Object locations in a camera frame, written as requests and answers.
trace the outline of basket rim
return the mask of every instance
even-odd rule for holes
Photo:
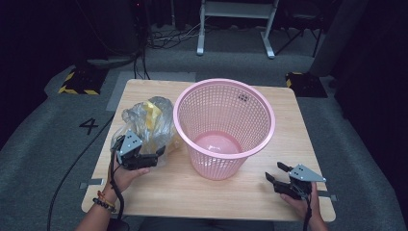
[[[270,118],[270,126],[269,126],[268,134],[260,144],[258,144],[251,150],[248,150],[245,152],[236,153],[236,154],[222,154],[222,153],[216,153],[216,152],[209,151],[205,148],[202,148],[196,143],[194,143],[190,138],[187,137],[187,135],[183,132],[181,128],[181,124],[178,119],[178,110],[179,110],[180,104],[182,100],[186,98],[190,94],[190,92],[192,92],[193,90],[199,89],[201,87],[209,86],[211,84],[227,84],[227,85],[233,85],[236,87],[241,87],[253,93],[254,96],[258,97],[258,99],[262,102],[263,106],[267,110],[267,113],[269,114],[269,118]],[[258,92],[253,87],[245,83],[242,83],[236,80],[231,80],[231,79],[224,79],[224,78],[214,78],[214,79],[203,80],[203,81],[194,83],[188,88],[186,88],[185,90],[183,90],[183,92],[179,95],[179,97],[177,98],[174,104],[173,121],[174,121],[174,126],[177,132],[179,133],[180,137],[186,142],[187,145],[189,145],[196,151],[203,153],[207,156],[220,158],[220,159],[227,159],[227,160],[246,158],[246,157],[252,156],[256,154],[257,152],[261,151],[269,143],[270,139],[272,138],[274,130],[275,130],[275,122],[276,122],[275,114],[273,112],[272,107],[270,106],[268,100],[260,92]]]

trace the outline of tabletop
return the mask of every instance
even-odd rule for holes
[[[130,80],[120,99],[92,179],[102,178],[106,182],[111,139],[125,124],[121,118],[123,110],[153,96],[162,96],[174,103],[191,84]],[[153,167],[148,174],[135,179],[123,192],[123,213],[184,218],[299,220],[294,209],[274,192],[265,172],[278,181],[289,182],[288,172],[279,169],[277,162],[292,167],[303,164],[321,174],[318,160],[293,91],[287,88],[253,87],[268,100],[276,119],[273,137],[262,151],[250,156],[234,176],[212,181],[195,171],[183,143],[168,154],[165,166]],[[97,191],[103,188],[104,185],[89,185],[82,203],[85,212],[92,206]],[[325,184],[318,183],[318,189],[326,191]],[[330,198],[320,197],[319,201],[323,219],[333,221],[336,214]]]

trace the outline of plastic basket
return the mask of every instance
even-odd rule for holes
[[[173,118],[193,167],[211,180],[234,175],[268,144],[275,127],[267,100],[252,87],[228,79],[205,80],[184,90]]]

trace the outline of clear plastic bag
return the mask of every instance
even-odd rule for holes
[[[155,96],[138,103],[124,110],[122,119],[126,124],[114,134],[112,146],[117,137],[131,129],[143,142],[140,154],[154,154],[166,146],[165,153],[159,157],[158,167],[165,165],[167,154],[180,146],[182,140],[174,127],[173,105],[167,98]]]

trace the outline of person's left hand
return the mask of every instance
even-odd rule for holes
[[[142,176],[150,171],[149,168],[140,168],[137,170],[128,170],[123,168],[116,160],[116,154],[115,158],[113,159],[114,161],[114,178],[117,187],[119,188],[120,192],[122,193],[125,191],[130,184],[132,184],[132,181],[139,177]],[[108,170],[108,184],[111,183],[111,165],[109,165],[109,170]]]

